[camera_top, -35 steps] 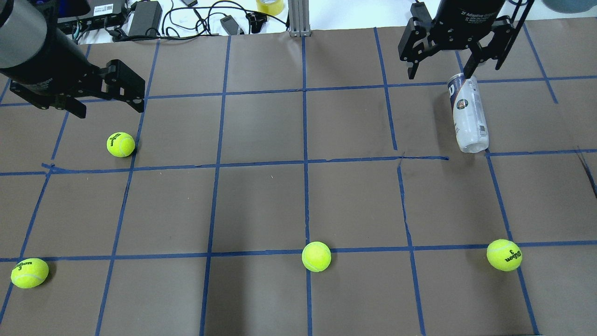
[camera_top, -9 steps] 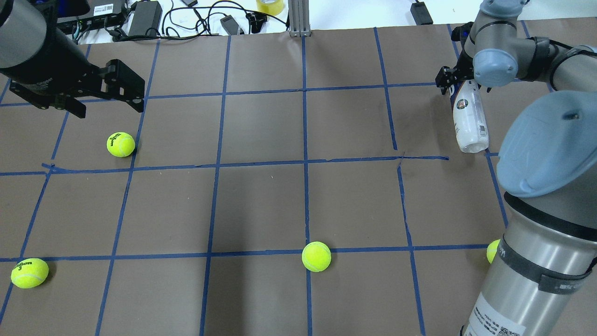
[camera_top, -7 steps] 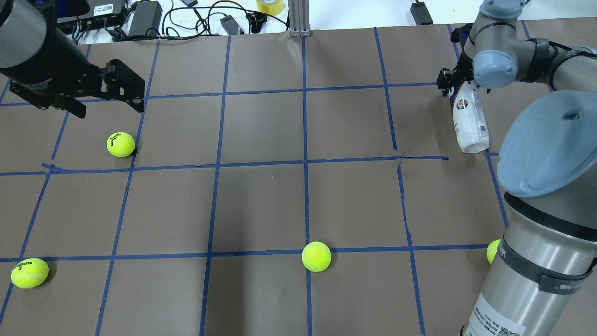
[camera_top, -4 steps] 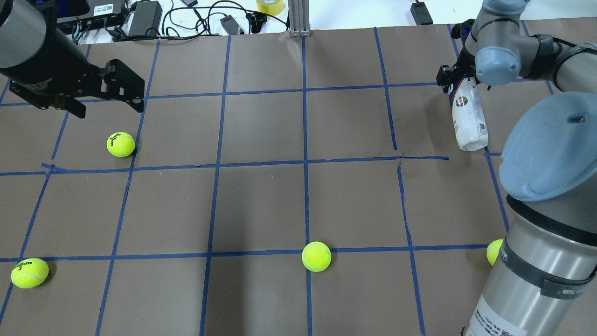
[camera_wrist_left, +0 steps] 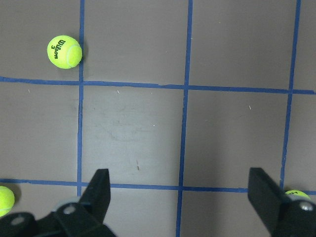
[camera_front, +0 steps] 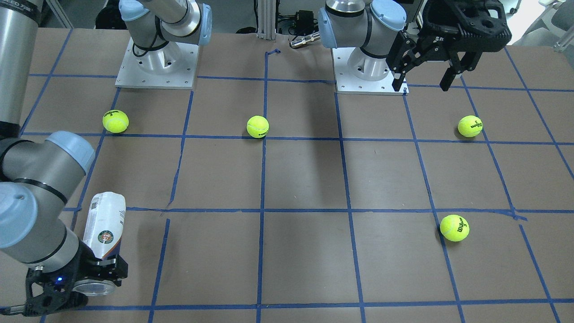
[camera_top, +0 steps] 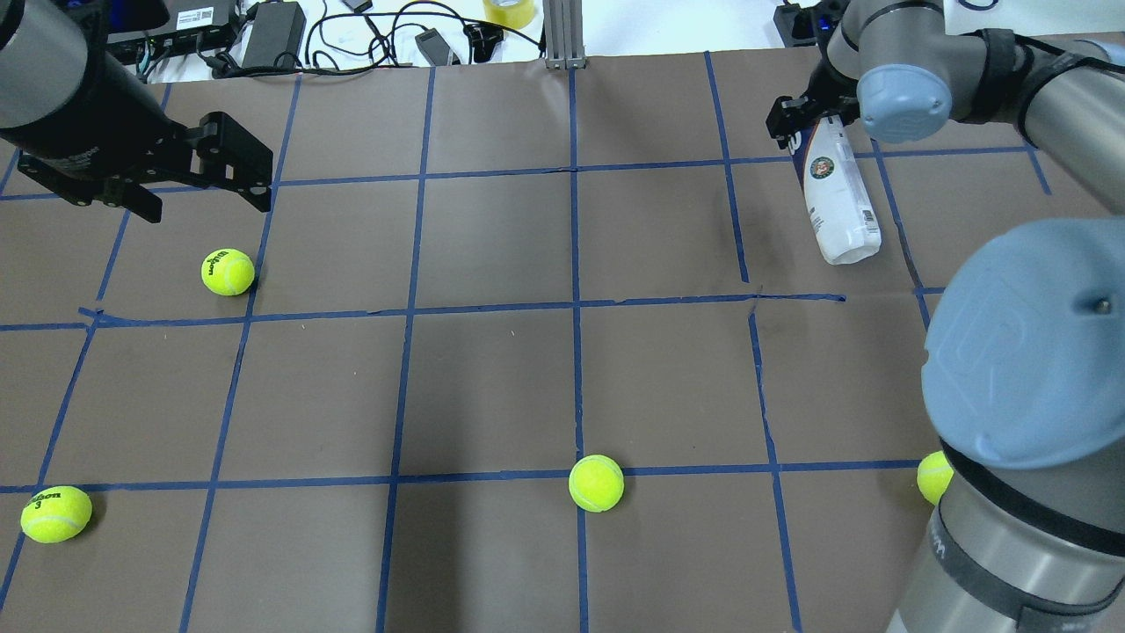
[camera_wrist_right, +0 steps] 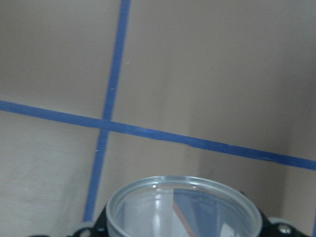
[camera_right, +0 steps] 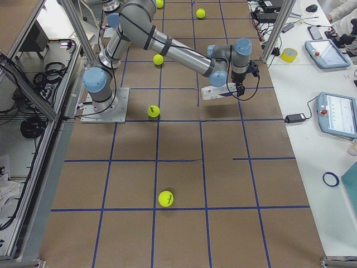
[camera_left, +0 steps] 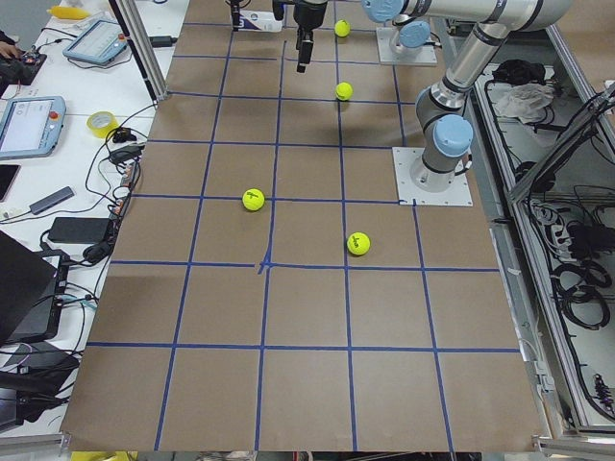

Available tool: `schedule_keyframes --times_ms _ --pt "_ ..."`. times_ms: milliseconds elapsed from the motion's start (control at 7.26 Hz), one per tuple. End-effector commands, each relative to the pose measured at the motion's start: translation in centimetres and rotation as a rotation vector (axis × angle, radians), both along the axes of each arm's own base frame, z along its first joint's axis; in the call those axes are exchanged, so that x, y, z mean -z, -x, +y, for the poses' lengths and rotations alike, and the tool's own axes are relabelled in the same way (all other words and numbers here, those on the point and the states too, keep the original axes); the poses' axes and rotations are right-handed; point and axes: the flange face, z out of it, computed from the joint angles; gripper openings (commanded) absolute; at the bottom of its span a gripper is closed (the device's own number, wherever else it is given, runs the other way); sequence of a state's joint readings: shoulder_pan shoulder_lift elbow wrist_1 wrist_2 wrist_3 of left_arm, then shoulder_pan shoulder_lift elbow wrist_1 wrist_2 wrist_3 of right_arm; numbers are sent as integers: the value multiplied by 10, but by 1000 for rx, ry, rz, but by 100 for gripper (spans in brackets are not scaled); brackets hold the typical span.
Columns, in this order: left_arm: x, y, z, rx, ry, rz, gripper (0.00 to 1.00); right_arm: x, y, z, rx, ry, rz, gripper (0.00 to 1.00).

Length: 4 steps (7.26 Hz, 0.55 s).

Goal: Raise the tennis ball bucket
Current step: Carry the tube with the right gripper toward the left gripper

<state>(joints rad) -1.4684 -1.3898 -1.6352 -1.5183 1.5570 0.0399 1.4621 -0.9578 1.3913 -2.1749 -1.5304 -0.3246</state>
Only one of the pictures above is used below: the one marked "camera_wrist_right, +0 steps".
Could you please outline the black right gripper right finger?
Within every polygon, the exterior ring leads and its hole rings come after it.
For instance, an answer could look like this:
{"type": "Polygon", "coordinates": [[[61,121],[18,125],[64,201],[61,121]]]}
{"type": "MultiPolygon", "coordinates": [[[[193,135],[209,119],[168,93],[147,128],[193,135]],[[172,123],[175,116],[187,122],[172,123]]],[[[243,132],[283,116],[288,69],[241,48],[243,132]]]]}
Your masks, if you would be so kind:
{"type": "Polygon", "coordinates": [[[259,210],[262,218],[262,228],[259,237],[308,237],[291,224],[277,221],[272,223],[267,216],[259,210]]]}

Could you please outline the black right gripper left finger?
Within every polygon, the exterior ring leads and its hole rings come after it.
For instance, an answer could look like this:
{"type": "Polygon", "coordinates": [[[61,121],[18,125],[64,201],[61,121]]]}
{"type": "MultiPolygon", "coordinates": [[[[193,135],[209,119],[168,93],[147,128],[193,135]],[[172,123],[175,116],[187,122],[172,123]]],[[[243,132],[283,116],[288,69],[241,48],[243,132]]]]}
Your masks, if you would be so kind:
{"type": "Polygon", "coordinates": [[[91,227],[85,226],[71,234],[72,237],[108,237],[106,206],[91,227]]]}

